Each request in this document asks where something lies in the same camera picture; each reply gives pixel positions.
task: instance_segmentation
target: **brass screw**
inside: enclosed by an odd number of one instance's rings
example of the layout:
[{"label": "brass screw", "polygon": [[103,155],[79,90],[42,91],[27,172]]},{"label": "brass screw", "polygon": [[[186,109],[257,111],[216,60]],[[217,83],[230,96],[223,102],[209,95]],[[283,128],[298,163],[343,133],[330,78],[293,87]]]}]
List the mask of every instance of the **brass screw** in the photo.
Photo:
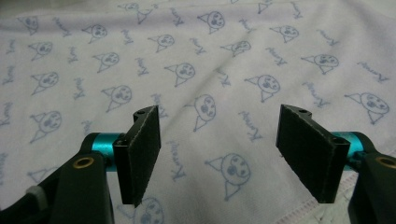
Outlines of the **brass screw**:
[{"label": "brass screw", "polygon": [[84,158],[80,158],[78,160],[76,160],[73,163],[73,167],[76,169],[83,169],[86,167],[89,167],[90,165],[92,165],[94,162],[94,159],[92,157],[84,157]]},{"label": "brass screw", "polygon": [[393,159],[387,157],[375,158],[381,165],[387,166],[388,168],[396,169],[396,162]]}]

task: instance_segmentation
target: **white fabric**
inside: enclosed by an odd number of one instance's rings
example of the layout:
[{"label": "white fabric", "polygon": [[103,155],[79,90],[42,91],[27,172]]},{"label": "white fabric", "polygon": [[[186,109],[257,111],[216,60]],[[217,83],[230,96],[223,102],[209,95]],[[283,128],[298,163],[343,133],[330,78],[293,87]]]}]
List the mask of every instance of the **white fabric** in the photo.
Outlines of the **white fabric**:
[{"label": "white fabric", "polygon": [[394,19],[354,0],[101,4],[0,20],[1,208],[149,105],[163,147],[136,209],[108,175],[117,223],[293,223],[317,208],[275,146],[281,104],[394,155]]}]

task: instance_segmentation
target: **teal metal part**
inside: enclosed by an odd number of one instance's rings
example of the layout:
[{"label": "teal metal part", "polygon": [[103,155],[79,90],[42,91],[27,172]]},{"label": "teal metal part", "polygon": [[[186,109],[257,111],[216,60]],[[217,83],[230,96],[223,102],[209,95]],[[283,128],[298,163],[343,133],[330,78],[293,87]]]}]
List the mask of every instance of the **teal metal part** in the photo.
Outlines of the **teal metal part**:
[{"label": "teal metal part", "polygon": [[[361,143],[361,140],[359,139],[358,136],[354,133],[347,133],[347,132],[336,132],[332,133],[332,135],[335,135],[337,137],[342,137],[346,139],[350,143],[349,151],[347,153],[346,159],[348,161],[353,161],[354,160],[354,155],[356,152],[363,152],[363,144]],[[346,165],[345,170],[351,170],[349,166]]]},{"label": "teal metal part", "polygon": [[110,164],[106,170],[108,172],[117,171],[116,162],[114,160],[113,143],[119,138],[120,133],[99,133],[92,144],[92,151],[100,152]]}]

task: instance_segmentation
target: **black rubber pad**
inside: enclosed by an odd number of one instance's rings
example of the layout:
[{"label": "black rubber pad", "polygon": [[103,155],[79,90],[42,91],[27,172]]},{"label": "black rubber pad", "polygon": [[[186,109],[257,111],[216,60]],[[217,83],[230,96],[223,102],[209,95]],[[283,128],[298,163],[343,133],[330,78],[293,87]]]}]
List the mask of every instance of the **black rubber pad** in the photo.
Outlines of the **black rubber pad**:
[{"label": "black rubber pad", "polygon": [[134,126],[114,144],[122,203],[138,206],[161,148],[158,106],[134,113]]},{"label": "black rubber pad", "polygon": [[309,111],[282,105],[276,146],[318,202],[333,203],[350,144],[326,131],[311,117]]}]

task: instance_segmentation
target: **white cloth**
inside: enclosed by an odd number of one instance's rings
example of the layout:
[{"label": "white cloth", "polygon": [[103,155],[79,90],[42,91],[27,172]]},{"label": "white cloth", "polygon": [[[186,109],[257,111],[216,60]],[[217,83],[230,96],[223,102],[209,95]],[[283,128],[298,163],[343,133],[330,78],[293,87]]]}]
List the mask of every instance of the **white cloth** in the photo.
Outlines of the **white cloth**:
[{"label": "white cloth", "polygon": [[108,175],[117,223],[292,223],[318,207],[275,146],[281,104],[394,156],[394,19],[355,0],[104,8],[0,20],[1,208],[149,105],[163,147],[136,209]]}]

